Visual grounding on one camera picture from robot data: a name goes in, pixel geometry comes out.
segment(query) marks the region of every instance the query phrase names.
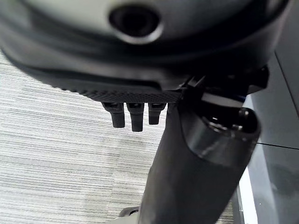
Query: black lever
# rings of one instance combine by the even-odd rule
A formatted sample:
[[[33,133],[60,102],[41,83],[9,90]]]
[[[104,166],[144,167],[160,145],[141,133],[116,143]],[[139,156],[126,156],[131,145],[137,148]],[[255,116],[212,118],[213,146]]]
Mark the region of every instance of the black lever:
[[[127,103],[127,108],[131,115],[132,131],[142,132],[144,104]]]
[[[125,127],[125,112],[123,104],[117,103],[102,103],[105,110],[111,113],[113,127]]]

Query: gray striped carpet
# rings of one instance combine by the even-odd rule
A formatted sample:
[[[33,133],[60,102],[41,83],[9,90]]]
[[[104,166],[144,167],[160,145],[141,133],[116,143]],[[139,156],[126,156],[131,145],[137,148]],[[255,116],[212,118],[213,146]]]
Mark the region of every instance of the gray striped carpet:
[[[100,103],[0,55],[0,224],[101,224],[139,205],[165,126],[113,129]],[[232,224],[229,206],[219,223]]]

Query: floor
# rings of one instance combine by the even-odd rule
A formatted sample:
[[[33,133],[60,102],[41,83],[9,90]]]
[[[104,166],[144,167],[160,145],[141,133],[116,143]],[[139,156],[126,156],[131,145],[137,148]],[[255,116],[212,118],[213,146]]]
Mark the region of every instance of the floor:
[[[0,55],[0,223],[101,224],[141,202],[165,127],[112,128],[100,103],[42,84]],[[232,224],[228,206],[218,221]]]

